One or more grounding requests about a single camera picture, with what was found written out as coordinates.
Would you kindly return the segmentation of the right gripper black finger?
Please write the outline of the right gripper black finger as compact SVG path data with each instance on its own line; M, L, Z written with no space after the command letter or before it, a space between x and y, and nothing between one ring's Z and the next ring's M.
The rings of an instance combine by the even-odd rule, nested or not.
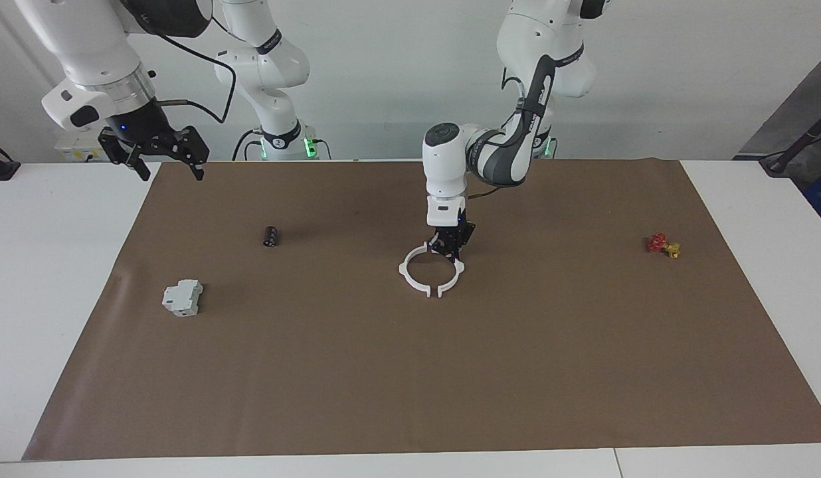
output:
M189 167L196 181L204 178L208 157L209 147L193 126L175 132L175 159Z
M104 154L114 165L125 165L142 181L149 181L151 173L142 159L142 149L130 141L121 140L112 129L103 129L98 134L98 142Z

